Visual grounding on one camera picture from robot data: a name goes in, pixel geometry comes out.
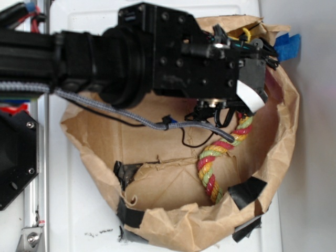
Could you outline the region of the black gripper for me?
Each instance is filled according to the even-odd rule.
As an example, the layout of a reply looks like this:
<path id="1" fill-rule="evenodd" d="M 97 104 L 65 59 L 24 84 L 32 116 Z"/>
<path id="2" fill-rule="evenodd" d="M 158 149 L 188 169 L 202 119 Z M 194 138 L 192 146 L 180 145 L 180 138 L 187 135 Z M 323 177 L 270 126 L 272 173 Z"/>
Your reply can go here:
<path id="1" fill-rule="evenodd" d="M 194 98 L 210 107 L 260 109 L 267 102 L 267 61 L 259 38 L 233 40 L 220 25 L 202 30 L 186 12 L 149 3 L 119 10 L 129 91 Z"/>

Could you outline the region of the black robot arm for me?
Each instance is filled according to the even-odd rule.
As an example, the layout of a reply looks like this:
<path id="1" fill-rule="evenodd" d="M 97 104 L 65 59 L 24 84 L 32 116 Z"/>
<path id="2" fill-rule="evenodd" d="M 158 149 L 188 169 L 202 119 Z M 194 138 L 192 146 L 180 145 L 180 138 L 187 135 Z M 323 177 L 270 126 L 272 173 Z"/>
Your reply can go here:
<path id="1" fill-rule="evenodd" d="M 1 11 L 2 80 L 96 92 L 117 108 L 135 107 L 148 92 L 246 107 L 243 87 L 265 102 L 266 67 L 277 65 L 264 39 L 234 40 L 219 25 L 209 33 L 191 14 L 149 3 L 121 9 L 117 26 L 100 36 L 17 31 L 26 18 L 33 27 L 45 20 L 34 3 Z"/>

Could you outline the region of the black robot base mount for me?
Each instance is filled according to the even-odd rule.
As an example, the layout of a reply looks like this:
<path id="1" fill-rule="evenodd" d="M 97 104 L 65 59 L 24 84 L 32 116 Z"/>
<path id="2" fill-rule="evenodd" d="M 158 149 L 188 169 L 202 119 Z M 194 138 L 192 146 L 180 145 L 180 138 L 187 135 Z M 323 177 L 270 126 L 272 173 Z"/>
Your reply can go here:
<path id="1" fill-rule="evenodd" d="M 25 111 L 1 112 L 1 210 L 37 176 L 38 123 Z"/>

